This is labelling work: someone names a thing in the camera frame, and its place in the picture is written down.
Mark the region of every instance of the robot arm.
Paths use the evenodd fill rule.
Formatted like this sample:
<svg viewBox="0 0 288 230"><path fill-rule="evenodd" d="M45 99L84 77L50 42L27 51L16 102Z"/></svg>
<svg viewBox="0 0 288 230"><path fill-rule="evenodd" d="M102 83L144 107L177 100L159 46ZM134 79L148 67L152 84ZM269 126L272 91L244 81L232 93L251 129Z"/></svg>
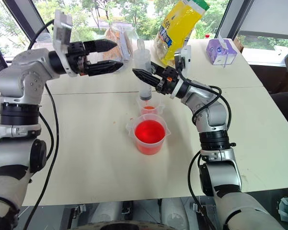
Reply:
<svg viewBox="0 0 288 230"><path fill-rule="evenodd" d="M109 40L69 43L71 17L57 11L54 20L55 51L27 50L0 72L0 230L17 225L31 176L46 164L46 144L37 139L39 104L47 81L63 73L70 76L111 73L123 64L101 61L91 64L91 52L116 46Z"/></svg>
<svg viewBox="0 0 288 230"><path fill-rule="evenodd" d="M241 192L241 178L232 148L236 144L229 142L225 107L216 101L198 112L216 97L205 90L211 88L196 81L182 80L178 74L180 69L169 66L164 69L153 62L152 69L161 80L142 69L133 69L133 72L157 92L170 94L172 99L180 98L193 113L202 147L201 158L205 162L199 168L202 191L214 197L223 229L283 229L252 196Z"/></svg>

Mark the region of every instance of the white cylinder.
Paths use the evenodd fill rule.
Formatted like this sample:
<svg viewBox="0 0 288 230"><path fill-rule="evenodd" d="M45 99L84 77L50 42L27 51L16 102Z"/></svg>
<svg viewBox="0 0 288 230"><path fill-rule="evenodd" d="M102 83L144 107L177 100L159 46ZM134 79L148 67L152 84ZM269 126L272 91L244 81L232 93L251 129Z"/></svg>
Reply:
<svg viewBox="0 0 288 230"><path fill-rule="evenodd" d="M133 53L133 62L135 69L144 69L151 72L150 53L148 49L137 49ZM152 87L149 84L139 80L140 98L149 100L152 97Z"/></svg>
<svg viewBox="0 0 288 230"><path fill-rule="evenodd" d="M180 198L162 199L161 222L177 230L189 230L188 216Z"/></svg>
<svg viewBox="0 0 288 230"><path fill-rule="evenodd" d="M123 202L100 203L91 219L91 223L120 220Z"/></svg>

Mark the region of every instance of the yellow bag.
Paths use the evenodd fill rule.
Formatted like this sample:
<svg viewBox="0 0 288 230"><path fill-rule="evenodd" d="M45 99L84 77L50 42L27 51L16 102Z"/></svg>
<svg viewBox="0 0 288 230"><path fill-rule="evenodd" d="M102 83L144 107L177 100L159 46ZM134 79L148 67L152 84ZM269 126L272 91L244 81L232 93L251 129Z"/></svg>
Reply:
<svg viewBox="0 0 288 230"><path fill-rule="evenodd" d="M156 53L165 65L174 65L175 51L188 43L195 23L208 9L204 0L180 0L166 16L154 42Z"/></svg>

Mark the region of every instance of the purple tissue box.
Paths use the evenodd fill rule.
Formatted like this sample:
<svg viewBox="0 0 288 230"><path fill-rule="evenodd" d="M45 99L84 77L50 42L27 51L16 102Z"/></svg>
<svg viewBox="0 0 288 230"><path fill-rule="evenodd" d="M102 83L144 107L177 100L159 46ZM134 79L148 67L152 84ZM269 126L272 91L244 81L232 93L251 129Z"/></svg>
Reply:
<svg viewBox="0 0 288 230"><path fill-rule="evenodd" d="M227 45L228 50L224 49L221 46L219 39L209 40L206 52L213 65L224 65L225 61L226 65L229 65L234 61L237 55L237 52L232 48L230 42L227 39L224 39L224 41Z"/></svg>

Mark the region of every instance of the plastic measuring cup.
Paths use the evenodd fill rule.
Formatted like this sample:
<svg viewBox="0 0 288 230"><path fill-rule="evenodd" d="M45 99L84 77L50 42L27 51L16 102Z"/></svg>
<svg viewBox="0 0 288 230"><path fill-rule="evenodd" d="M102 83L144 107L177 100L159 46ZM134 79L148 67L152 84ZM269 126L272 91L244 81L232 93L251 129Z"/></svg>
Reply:
<svg viewBox="0 0 288 230"><path fill-rule="evenodd" d="M136 98L139 105L140 113L143 114L162 114L165 105L161 102L160 97L154 96L147 101L141 100L140 97Z"/></svg>
<svg viewBox="0 0 288 230"><path fill-rule="evenodd" d="M145 126L144 135L141 135L142 130L139 130L141 126ZM171 134L165 120L156 114L141 115L134 121L129 122L126 129L129 131L129 136L134 139L137 149L145 155L154 155L159 152L165 137Z"/></svg>

